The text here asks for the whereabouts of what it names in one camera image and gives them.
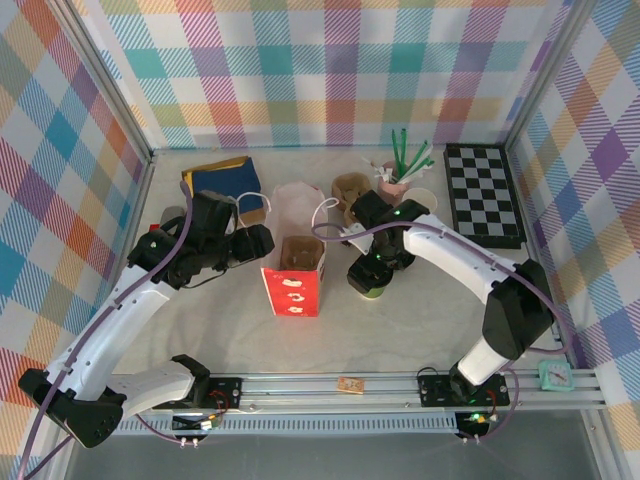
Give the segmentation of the white red paper gift bag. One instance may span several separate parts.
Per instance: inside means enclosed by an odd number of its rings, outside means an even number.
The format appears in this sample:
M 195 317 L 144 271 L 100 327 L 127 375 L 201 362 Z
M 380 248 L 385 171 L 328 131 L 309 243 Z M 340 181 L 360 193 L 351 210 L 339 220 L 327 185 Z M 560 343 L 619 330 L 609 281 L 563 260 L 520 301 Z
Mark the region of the white red paper gift bag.
M 320 308 L 324 279 L 326 243 L 312 234 L 312 227 L 328 220 L 323 192 L 298 181 L 275 187 L 269 196 L 256 194 L 265 201 L 265 225 L 272 234 L 274 249 L 261 260 L 261 274 L 267 296 L 276 316 L 316 317 Z M 323 243 L 324 253 L 314 271 L 280 269 L 282 243 L 288 236 L 313 236 Z

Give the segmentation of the blue and yellow book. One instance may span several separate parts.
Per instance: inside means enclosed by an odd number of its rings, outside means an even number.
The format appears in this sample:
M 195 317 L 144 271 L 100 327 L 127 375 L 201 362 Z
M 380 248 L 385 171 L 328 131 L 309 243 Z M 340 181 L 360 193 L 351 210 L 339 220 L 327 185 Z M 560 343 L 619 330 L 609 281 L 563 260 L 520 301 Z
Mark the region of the blue and yellow book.
M 265 219 L 265 201 L 260 196 L 247 195 L 239 200 L 240 219 L 247 225 L 260 223 Z

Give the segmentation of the pink straw holder cup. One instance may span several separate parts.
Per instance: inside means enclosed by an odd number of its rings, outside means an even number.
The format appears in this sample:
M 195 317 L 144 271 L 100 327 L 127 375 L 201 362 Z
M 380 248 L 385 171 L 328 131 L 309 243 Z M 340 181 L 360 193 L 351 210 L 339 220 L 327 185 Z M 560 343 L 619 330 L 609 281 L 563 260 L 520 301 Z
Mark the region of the pink straw holder cup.
M 388 204 L 396 206 L 401 203 L 409 184 L 396 184 L 385 181 L 382 177 L 378 179 L 377 193 Z

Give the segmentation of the stack of paper cups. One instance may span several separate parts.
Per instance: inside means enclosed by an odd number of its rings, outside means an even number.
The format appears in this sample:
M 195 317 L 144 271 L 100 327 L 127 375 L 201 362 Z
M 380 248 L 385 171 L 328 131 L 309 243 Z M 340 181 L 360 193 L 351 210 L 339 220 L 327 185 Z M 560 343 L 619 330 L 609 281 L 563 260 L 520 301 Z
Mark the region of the stack of paper cups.
M 421 187 L 408 189 L 404 193 L 402 200 L 413 200 L 426 207 L 431 213 L 434 213 L 438 207 L 438 199 L 436 195 L 432 191 Z

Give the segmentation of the white wrapped straw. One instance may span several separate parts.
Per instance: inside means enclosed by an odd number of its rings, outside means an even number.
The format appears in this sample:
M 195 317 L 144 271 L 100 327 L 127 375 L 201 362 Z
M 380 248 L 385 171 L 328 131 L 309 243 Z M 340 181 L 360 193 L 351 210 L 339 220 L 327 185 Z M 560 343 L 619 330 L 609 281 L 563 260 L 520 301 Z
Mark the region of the white wrapped straw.
M 426 172 L 428 172 L 429 170 L 431 170 L 433 168 L 433 164 L 431 165 L 426 165 L 423 168 L 416 170 L 415 172 L 411 173 L 410 175 L 407 175 L 406 177 L 404 177 L 403 179 L 401 179 L 399 181 L 399 184 L 407 184 L 407 183 L 411 183 L 419 178 L 421 178 Z

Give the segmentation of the yellow paper napkin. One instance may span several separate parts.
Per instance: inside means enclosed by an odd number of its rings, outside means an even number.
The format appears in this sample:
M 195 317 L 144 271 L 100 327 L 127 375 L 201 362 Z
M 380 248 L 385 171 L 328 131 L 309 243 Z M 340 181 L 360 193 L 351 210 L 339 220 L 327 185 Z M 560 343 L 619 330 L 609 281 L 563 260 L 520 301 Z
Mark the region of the yellow paper napkin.
M 190 189 L 193 189 L 193 175 L 197 172 L 213 172 L 218 170 L 233 169 L 242 167 L 248 160 L 248 156 L 234 157 L 220 162 L 209 163 L 192 167 L 181 172 L 182 179 L 187 183 Z

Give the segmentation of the black grey chess board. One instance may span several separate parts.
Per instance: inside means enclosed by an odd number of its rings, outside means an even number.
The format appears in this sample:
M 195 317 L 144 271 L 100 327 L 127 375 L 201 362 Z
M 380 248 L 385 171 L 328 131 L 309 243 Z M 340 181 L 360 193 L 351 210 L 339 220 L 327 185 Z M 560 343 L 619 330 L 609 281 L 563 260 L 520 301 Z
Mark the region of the black grey chess board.
M 454 230 L 483 248 L 520 249 L 526 233 L 504 147 L 453 143 L 443 159 Z

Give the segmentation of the small teal alarm clock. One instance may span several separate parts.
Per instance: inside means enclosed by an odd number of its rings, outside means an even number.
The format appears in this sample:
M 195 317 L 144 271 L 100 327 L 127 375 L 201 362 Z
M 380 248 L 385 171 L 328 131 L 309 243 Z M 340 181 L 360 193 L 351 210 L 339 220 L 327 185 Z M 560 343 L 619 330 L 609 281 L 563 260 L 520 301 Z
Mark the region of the small teal alarm clock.
M 543 391 L 569 392 L 575 388 L 572 368 L 567 361 L 544 360 L 538 364 Z

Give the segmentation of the aluminium frame rail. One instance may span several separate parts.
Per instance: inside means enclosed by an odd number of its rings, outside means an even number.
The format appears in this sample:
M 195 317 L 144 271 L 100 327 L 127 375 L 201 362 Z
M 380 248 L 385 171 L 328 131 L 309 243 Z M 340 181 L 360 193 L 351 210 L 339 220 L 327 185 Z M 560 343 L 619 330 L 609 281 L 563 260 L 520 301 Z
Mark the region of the aluminium frame rail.
M 118 229 L 116 230 L 112 243 L 114 247 L 114 257 L 108 262 L 107 279 L 103 280 L 98 288 L 91 313 L 96 313 L 101 308 L 103 301 L 110 295 L 119 275 L 126 266 L 127 256 L 132 250 L 136 239 L 136 232 L 141 221 L 142 211 L 150 190 L 155 169 L 156 162 L 152 159 L 144 165 L 139 183 L 130 189 L 127 202 L 121 212 L 123 221 L 118 222 Z
M 535 260 L 542 266 L 543 272 L 545 274 L 545 279 L 547 280 L 547 284 L 549 287 L 548 298 L 553 304 L 552 316 L 554 319 L 554 324 L 551 327 L 551 330 L 553 332 L 554 342 L 559 346 L 560 349 L 564 349 L 564 353 L 562 354 L 563 358 L 567 360 L 572 367 L 577 367 L 578 364 L 576 363 L 576 356 L 573 350 L 573 337 L 570 322 L 571 318 L 566 317 L 567 310 L 556 300 L 549 272 L 545 268 L 541 248 L 538 243 L 538 237 L 533 223 L 531 222 L 532 218 L 528 208 L 527 200 L 524 195 L 524 190 L 522 189 L 518 180 L 517 165 L 514 163 L 512 154 L 508 148 L 505 148 L 505 153 L 507 157 L 507 165 L 509 167 L 512 178 L 513 188 L 517 197 L 519 210 L 521 212 L 522 223 L 526 232 L 526 250 L 530 258 Z
M 365 380 L 363 395 L 336 389 L 341 373 L 244 373 L 238 410 L 251 414 L 400 413 L 422 409 L 414 372 L 347 374 Z M 535 370 L 504 375 L 512 404 L 519 410 L 597 410 L 605 399 L 592 370 L 575 370 L 570 392 L 543 391 Z

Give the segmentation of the aluminium frame post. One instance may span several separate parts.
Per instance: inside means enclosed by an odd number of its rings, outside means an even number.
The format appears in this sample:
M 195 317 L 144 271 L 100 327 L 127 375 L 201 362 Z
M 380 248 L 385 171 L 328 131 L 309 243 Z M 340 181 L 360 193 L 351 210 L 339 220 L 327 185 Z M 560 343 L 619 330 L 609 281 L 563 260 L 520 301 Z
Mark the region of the aluminium frame post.
M 507 151 L 515 146 L 531 123 L 597 2 L 548 0 L 536 26 L 530 52 L 525 55 L 525 65 L 529 70 L 523 77 L 501 132 L 501 143 Z
M 121 124 L 134 150 L 140 157 L 145 159 L 147 164 L 150 164 L 153 160 L 152 147 L 135 120 L 131 109 L 125 101 L 125 97 L 120 92 L 73 1 L 45 0 L 45 3 L 51 9 L 64 33 L 69 37 L 70 43 L 96 83 L 99 92 L 105 97 L 106 103 L 112 110 L 114 117 Z

